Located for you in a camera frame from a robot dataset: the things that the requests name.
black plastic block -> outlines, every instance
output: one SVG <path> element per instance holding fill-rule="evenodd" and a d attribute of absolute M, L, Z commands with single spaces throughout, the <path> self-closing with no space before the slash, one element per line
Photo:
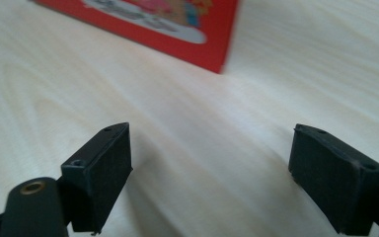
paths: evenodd
<path fill-rule="evenodd" d="M 61 165 L 63 205 L 76 232 L 101 233 L 132 171 L 128 123 L 102 129 Z"/>
<path fill-rule="evenodd" d="M 338 233 L 368 235 L 379 163 L 318 128 L 297 124 L 294 130 L 289 171 L 295 182 Z"/>

black plastic bracket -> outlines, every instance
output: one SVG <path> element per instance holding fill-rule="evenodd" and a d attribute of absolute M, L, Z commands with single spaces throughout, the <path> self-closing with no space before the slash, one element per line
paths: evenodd
<path fill-rule="evenodd" d="M 102 129 L 61 165 L 62 176 L 26 181 L 8 195 L 0 237 L 101 233 L 132 171 L 128 123 Z"/>
<path fill-rule="evenodd" d="M 297 124 L 289 161 L 296 183 L 338 233 L 379 225 L 379 163 L 321 129 Z"/>

wood grain surface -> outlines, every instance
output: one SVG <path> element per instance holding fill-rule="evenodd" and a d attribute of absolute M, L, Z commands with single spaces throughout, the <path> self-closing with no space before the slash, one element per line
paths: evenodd
<path fill-rule="evenodd" d="M 134 171 L 102 236 L 338 236 L 287 171 L 293 127 L 379 162 L 379 0 L 244 0 L 221 75 L 0 0 L 0 212 L 124 121 Z"/>

red box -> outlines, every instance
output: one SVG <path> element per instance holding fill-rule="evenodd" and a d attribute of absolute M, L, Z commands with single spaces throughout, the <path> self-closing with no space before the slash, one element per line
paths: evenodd
<path fill-rule="evenodd" d="M 238 6 L 238 0 L 35 1 L 217 73 Z"/>

